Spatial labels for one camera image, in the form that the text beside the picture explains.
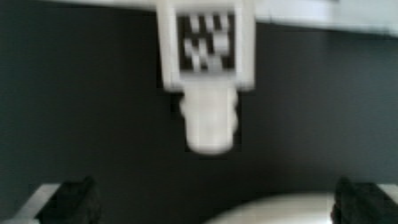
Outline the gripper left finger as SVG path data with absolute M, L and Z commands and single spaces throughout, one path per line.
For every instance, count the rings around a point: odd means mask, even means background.
M 93 177 L 45 183 L 22 205 L 11 224 L 104 224 L 104 206 Z

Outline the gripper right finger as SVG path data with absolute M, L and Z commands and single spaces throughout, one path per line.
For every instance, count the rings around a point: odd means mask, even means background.
M 340 178 L 331 212 L 333 224 L 398 224 L 398 184 Z

